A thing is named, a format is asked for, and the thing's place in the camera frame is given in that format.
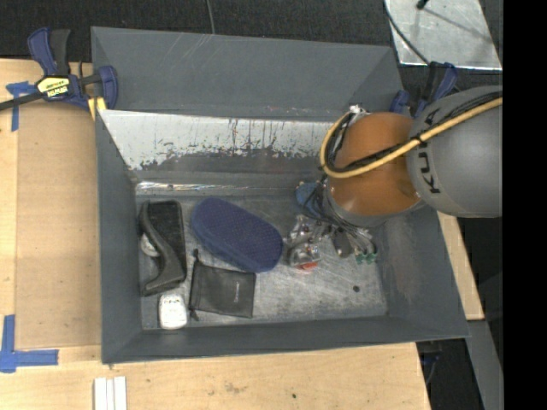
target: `wooden table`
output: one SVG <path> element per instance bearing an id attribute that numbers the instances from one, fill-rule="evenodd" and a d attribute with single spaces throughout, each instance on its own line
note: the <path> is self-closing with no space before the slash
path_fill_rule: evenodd
<path id="1" fill-rule="evenodd" d="M 10 98 L 4 89 L 7 83 L 33 82 L 40 74 L 38 64 L 33 61 L 0 59 L 0 101 Z M 33 115 L 44 114 L 46 109 L 64 114 L 70 109 L 67 107 L 43 102 L 29 104 L 21 108 L 21 125 Z M 16 274 L 21 279 L 25 272 L 17 272 L 17 263 L 24 258 L 18 255 L 16 247 L 19 134 L 10 131 L 10 124 L 11 111 L 0 113 L 1 320 L 3 315 L 12 313 L 16 313 L 16 318 L 18 314 L 27 317 L 40 314 L 21 310 L 26 298 L 21 293 L 16 296 L 15 283 L 25 283 L 16 281 Z M 468 319 L 483 319 L 457 221 L 445 214 L 439 218 L 466 315 Z M 47 275 L 36 277 L 47 278 Z M 57 301 L 70 304 L 73 299 L 67 292 L 62 293 Z M 45 298 L 46 294 L 40 297 L 40 290 L 29 296 L 34 296 L 35 303 L 50 301 Z M 0 373 L 0 408 L 90 409 L 93 379 L 117 376 L 126 377 L 129 410 L 430 408 L 413 343 L 111 366 L 101 363 L 98 344 L 67 343 L 56 348 L 60 348 L 58 366 L 25 367 L 14 374 Z"/>

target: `wooden board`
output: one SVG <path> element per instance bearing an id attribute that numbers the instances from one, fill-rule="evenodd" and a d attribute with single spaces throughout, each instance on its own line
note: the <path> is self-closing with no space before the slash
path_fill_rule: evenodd
<path id="1" fill-rule="evenodd" d="M 112 366 L 99 358 L 98 346 L 63 348 L 59 366 L 0 374 L 0 409 L 88 410 L 93 379 L 118 376 L 129 410 L 430 408 L 412 343 Z"/>
<path id="2" fill-rule="evenodd" d="M 86 64 L 85 71 L 90 69 Z M 0 61 L 1 86 L 33 82 L 41 74 L 34 61 Z M 10 116 L 4 111 L 3 121 Z M 20 107 L 19 131 L 6 128 L 6 133 L 18 140 L 15 346 L 98 344 L 97 175 L 90 115 L 67 104 L 36 101 Z M 3 182 L 12 187 L 6 195 L 12 198 L 13 177 Z M 13 299 L 13 290 L 6 296 Z M 0 313 L 14 312 L 9 309 Z"/>

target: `blue clamp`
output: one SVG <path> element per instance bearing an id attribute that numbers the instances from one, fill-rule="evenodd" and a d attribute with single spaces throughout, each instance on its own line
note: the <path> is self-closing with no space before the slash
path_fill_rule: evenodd
<path id="1" fill-rule="evenodd" d="M 33 60 L 44 71 L 44 77 L 35 84 L 34 92 L 0 102 L 0 111 L 38 99 L 64 102 L 89 111 L 90 96 L 85 93 L 84 86 L 95 83 L 102 84 L 103 92 L 100 95 L 103 96 L 107 108 L 114 108 L 118 98 L 114 68 L 103 66 L 95 74 L 84 78 L 71 74 L 66 51 L 69 34 L 68 29 L 51 31 L 48 27 L 42 27 L 28 37 L 28 49 Z"/>
<path id="2" fill-rule="evenodd" d="M 0 350 L 0 372 L 14 373 L 17 367 L 56 366 L 59 364 L 59 349 L 37 351 L 15 351 L 15 315 L 3 318 L 2 350 Z"/>
<path id="3" fill-rule="evenodd" d="M 400 90 L 391 101 L 390 111 L 401 114 L 405 107 L 409 107 L 412 117 L 416 118 L 427 105 L 448 96 L 456 86 L 457 79 L 458 71 L 454 65 L 431 62 L 426 86 L 419 98 L 413 99 L 407 91 Z"/>
<path id="4" fill-rule="evenodd" d="M 34 85 L 29 84 L 27 81 L 7 84 L 6 90 L 8 90 L 9 94 L 11 94 L 14 98 L 24 94 L 32 94 L 33 92 L 36 92 Z M 11 113 L 11 131 L 15 132 L 17 129 L 19 129 L 19 107 L 15 105 Z"/>

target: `gray bin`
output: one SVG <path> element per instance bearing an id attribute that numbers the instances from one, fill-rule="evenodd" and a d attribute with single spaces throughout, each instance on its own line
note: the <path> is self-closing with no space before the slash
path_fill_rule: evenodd
<path id="1" fill-rule="evenodd" d="M 341 261 L 325 242 L 320 267 L 309 275 L 289 268 L 283 260 L 271 272 L 258 275 L 253 319 L 200 313 L 200 322 L 191 321 L 181 330 L 160 329 L 157 296 L 140 296 L 141 284 L 155 271 L 138 247 L 142 202 L 177 199 L 183 206 L 188 278 L 177 290 L 187 300 L 191 251 L 199 248 L 188 225 L 193 206 L 206 196 L 219 196 L 263 217 L 286 235 L 298 212 L 296 186 L 320 176 L 317 151 L 330 123 L 348 104 L 388 108 L 400 81 L 391 50 L 382 47 L 263 38 L 247 44 L 245 38 L 121 29 L 95 29 L 93 35 L 94 65 L 116 68 L 121 88 L 117 108 L 123 109 L 103 111 L 96 120 L 104 363 L 468 335 L 443 234 L 435 211 L 428 207 L 371 230 L 379 246 L 379 259 L 373 265 L 358 265 L 352 258 Z M 216 49 L 200 52 L 211 43 Z M 152 54 L 135 65 L 136 56 L 151 44 L 156 44 L 159 57 Z M 188 55 L 194 56 L 193 61 L 185 61 Z M 177 97 L 172 88 L 190 79 L 203 88 L 206 78 L 213 77 L 203 63 L 216 56 L 224 59 L 212 68 L 224 79 L 209 87 L 209 100 L 203 93 L 197 100 Z M 249 70 L 250 56 L 255 72 L 246 73 L 245 81 L 252 97 L 242 85 L 232 89 L 232 97 L 223 97 L 224 90 L 237 84 L 234 79 Z M 261 94 L 256 87 L 268 65 L 256 63 L 268 56 L 278 83 L 267 82 L 268 89 Z M 303 56 L 307 61 L 298 71 L 309 71 L 313 77 L 299 80 L 295 85 L 299 92 L 293 91 L 291 97 L 287 94 L 291 90 L 279 82 L 295 83 L 290 76 Z M 162 90 L 162 78 L 153 70 L 158 62 L 179 66 L 168 81 L 170 94 L 163 97 L 156 97 Z M 328 62 L 336 66 L 329 67 Z M 200 67 L 204 74 L 189 75 L 185 67 Z M 350 82 L 326 87 L 327 79 L 313 84 L 329 74 L 334 81 Z M 140 79 L 148 80 L 148 94 L 132 91 Z M 336 96 L 318 96 L 328 90 L 335 90 Z M 273 101 L 281 105 L 275 113 L 268 107 Z M 229 267 L 200 251 L 206 264 Z"/>

